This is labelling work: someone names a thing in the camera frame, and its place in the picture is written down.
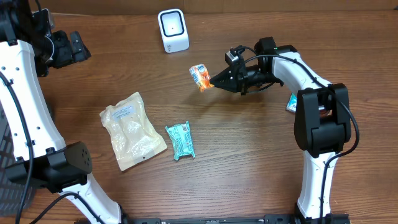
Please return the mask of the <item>teal tissue pack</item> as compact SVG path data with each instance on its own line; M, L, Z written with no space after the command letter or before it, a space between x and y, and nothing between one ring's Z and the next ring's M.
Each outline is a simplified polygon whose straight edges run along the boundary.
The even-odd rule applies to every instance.
M295 113L296 112L296 109L297 109L297 97L293 93L291 94L285 109L287 111L291 112L291 113Z

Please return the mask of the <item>white barcode scanner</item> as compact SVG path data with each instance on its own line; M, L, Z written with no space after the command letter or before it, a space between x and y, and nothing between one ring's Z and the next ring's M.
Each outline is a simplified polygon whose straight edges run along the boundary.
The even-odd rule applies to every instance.
M168 9L159 12L158 23L168 54L187 50L190 46L185 17L180 9Z

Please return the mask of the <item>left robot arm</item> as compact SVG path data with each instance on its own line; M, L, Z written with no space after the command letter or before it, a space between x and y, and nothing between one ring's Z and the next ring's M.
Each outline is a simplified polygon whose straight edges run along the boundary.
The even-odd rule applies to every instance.
M67 198L90 223L127 223L92 173L82 142L66 144L45 102L39 78L90 58L78 32L54 31L48 9L32 12L28 1L1 2L1 104L13 140L15 163L7 178Z

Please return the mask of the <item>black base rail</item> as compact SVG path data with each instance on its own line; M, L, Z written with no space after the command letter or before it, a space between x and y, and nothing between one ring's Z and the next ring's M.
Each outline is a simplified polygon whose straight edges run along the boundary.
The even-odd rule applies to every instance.
M123 220L122 223L128 224L319 224L319 223L337 223L350 224L348 215L335 215L318 220L301 220L294 215L265 215L264 217L251 218L210 218L210 219L174 219L161 220L159 218L135 218Z

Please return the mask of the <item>teal crinkled snack packet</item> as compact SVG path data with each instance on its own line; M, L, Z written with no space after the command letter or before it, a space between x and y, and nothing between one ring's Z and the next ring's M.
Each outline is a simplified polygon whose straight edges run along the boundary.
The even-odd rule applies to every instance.
M190 123L188 121L171 127L166 126L165 130L172 142L174 159L176 161L184 156L196 157L190 132Z

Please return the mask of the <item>orange tissue pack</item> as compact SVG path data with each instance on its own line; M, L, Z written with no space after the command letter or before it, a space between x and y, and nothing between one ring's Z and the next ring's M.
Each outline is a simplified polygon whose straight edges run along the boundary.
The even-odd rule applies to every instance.
M214 85L210 83L210 75L204 64L194 65L189 69L189 72L193 78L193 81L198 86L201 92L207 89L213 88Z

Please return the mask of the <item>grey plastic mesh basket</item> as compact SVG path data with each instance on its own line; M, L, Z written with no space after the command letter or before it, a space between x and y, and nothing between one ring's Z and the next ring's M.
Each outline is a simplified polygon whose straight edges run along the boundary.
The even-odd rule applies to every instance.
M12 183L6 176L6 167L15 163L11 130L1 107L1 217L15 215L24 186Z

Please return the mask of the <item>clear white plastic pouch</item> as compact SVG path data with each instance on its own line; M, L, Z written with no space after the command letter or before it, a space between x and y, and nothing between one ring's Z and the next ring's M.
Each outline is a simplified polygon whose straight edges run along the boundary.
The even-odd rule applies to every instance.
M109 105L100 114L108 131L118 166L125 171L167 149L163 137L149 121L143 99L133 93L116 105Z

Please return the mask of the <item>brown cardboard backdrop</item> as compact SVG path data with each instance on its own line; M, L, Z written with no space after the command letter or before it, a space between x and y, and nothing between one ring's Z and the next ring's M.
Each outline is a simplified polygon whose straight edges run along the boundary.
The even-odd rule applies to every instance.
M172 8L184 13L382 11L397 0L40 0L52 13L82 15L158 14Z

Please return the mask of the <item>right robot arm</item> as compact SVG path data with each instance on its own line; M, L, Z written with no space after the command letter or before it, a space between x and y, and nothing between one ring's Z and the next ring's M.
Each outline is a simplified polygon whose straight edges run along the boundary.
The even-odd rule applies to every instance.
M294 135L303 151L303 181L295 204L296 223L349 223L334 215L329 199L333 170L351 137L351 111L344 84L318 76L292 45L276 46L272 37L260 39L252 52L257 64L248 65L239 45L225 54L228 67L210 78L217 88L246 95L275 83L287 85L297 98Z

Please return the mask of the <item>green lidded container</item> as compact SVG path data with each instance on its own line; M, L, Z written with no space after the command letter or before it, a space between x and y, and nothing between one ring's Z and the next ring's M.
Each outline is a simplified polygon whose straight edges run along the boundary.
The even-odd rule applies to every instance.
M331 111L328 110L328 109L326 109L324 106L320 106L320 107L318 108L318 110L319 110L319 113L320 113L320 116L321 116L321 117L328 116L328 115L331 113Z

